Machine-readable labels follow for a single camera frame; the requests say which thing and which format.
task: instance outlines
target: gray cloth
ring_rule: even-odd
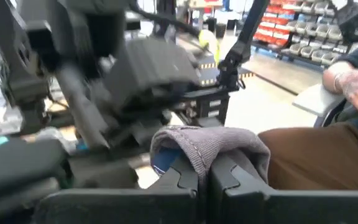
[[[199,128],[167,126],[157,131],[152,140],[150,156],[161,147],[180,148],[189,158],[205,187],[212,162],[218,153],[226,153],[245,171],[267,183],[270,151],[252,131],[239,128]]]

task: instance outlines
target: storage bin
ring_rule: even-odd
[[[335,47],[333,48],[333,51],[339,52],[339,53],[341,53],[341,54],[345,54],[347,48],[348,48],[348,46],[339,44],[338,46],[335,46]]]
[[[323,45],[323,42],[319,41],[319,40],[312,40],[309,43],[310,47],[316,47],[316,48],[321,48],[321,46]]]
[[[294,10],[295,12],[300,12],[302,9],[302,2],[297,1],[291,4],[284,4],[283,9],[290,9],[290,10]]]
[[[215,36],[218,39],[221,39],[224,37],[224,34],[226,33],[226,23],[218,23],[216,24],[216,33]]]
[[[215,33],[215,28],[216,28],[216,19],[215,18],[208,18],[205,21],[208,25],[208,30],[211,31],[212,33]]]
[[[229,19],[227,21],[227,28],[226,30],[234,30],[235,26],[236,26],[236,22],[237,22],[237,19]]]
[[[332,40],[342,40],[342,33],[338,26],[331,26],[328,31],[328,38]]]
[[[334,16],[335,15],[334,9],[327,8],[326,9],[326,14],[329,15],[329,16]]]
[[[306,22],[298,22],[296,23],[295,30],[299,34],[305,34],[306,26],[307,26]]]
[[[301,53],[301,49],[306,46],[307,44],[301,44],[301,43],[293,44],[290,47],[290,52],[291,54],[299,55]]]
[[[284,46],[287,42],[288,40],[286,39],[277,39],[276,44],[279,46]]]
[[[286,19],[286,18],[275,18],[273,22],[275,24],[278,24],[278,25],[285,25],[285,24],[288,23],[288,19]]]
[[[262,22],[272,22],[272,17],[264,16],[264,17],[262,17]]]
[[[301,56],[305,58],[310,58],[311,54],[317,50],[318,47],[306,46],[301,49]]]
[[[314,3],[313,2],[304,2],[301,6],[302,12],[311,13],[313,11]]]
[[[341,54],[328,52],[321,58],[321,63],[325,65],[331,65]]]
[[[282,30],[282,29],[274,29],[273,36],[278,39],[287,39],[290,38],[290,31],[289,30]]]
[[[335,47],[334,43],[326,42],[324,43],[321,48],[324,50],[332,50]]]
[[[286,29],[291,31],[291,32],[295,32],[295,26],[296,26],[297,23],[298,23],[298,21],[288,22]]]
[[[301,37],[298,35],[293,35],[292,36],[292,42],[294,43],[299,43],[301,41]]]
[[[321,59],[323,58],[324,54],[326,54],[327,51],[325,50],[315,50],[311,54],[311,60],[315,62],[321,62]]]
[[[328,36],[329,26],[326,24],[318,25],[316,29],[317,36],[326,38]]]
[[[306,26],[306,34],[310,36],[315,36],[317,35],[316,31],[317,31],[317,24],[315,24],[314,22],[311,22]]]
[[[316,14],[324,14],[328,8],[328,2],[316,2],[314,5],[314,12]]]
[[[268,38],[267,38],[267,42],[270,43],[270,44],[276,44],[277,38],[275,38],[275,37],[268,37]]]

